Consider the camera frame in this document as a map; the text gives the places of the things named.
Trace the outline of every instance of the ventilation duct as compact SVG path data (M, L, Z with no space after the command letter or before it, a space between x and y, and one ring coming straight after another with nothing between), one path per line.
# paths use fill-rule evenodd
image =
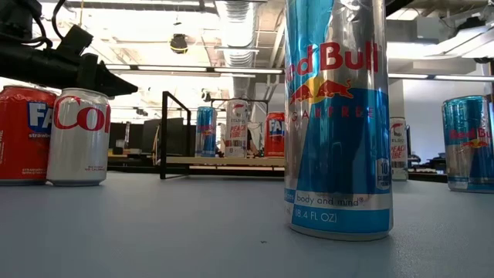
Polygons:
M257 4L240 1L217 1L218 14L223 28L223 45L252 48L255 37L255 19ZM252 67L254 53L245 50L224 51L226 66ZM254 91L249 93L250 79L233 77L233 97L253 99Z

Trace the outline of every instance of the blue can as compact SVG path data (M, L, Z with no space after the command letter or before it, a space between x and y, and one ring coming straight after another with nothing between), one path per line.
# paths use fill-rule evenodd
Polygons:
M442 105L448 187L494 193L494 147L485 96L460 97Z
M199 107L195 129L195 157L214 158L216 156L216 117L213 107Z
M311 236L393 227L384 2L365 3L286 1L286 216Z

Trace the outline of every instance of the gray table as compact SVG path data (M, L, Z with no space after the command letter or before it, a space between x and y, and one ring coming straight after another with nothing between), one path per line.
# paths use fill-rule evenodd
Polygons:
M284 226L280 179L0 188L0 277L494 276L494 195L410 181L394 207L390 237L335 242Z

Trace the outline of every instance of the aluminum can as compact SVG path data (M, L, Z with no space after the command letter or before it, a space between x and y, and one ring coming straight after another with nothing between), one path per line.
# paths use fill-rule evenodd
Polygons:
M227 158L245 158L247 155L248 108L244 100L230 100L226 105Z
M485 96L459 97L442 104L448 187L494 193L492 122Z
M403 117L390 119L391 177L393 181L408 180L407 123Z
M264 156L283 158L285 156L285 113L272 112L266 118Z
M105 94L64 89L53 111L47 179L55 186L98 185L107 178L110 105Z
M213 158L216 155L216 117L213 107L199 107L195 129L195 157Z
M311 236L393 226L382 0L286 1L287 222Z
M56 95L23 86L0 93L0 185L44 185Z

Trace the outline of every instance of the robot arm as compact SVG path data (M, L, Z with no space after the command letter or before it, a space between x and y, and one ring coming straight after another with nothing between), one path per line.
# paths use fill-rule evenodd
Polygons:
M59 0L56 13L65 0ZM79 87L109 97L129 94L137 87L113 75L98 56L86 53L93 36L74 25L56 49L46 38L41 24L41 5L36 0L0 1L0 76L58 89ZM40 26L41 37L32 38L32 20ZM46 44L43 50L35 49Z

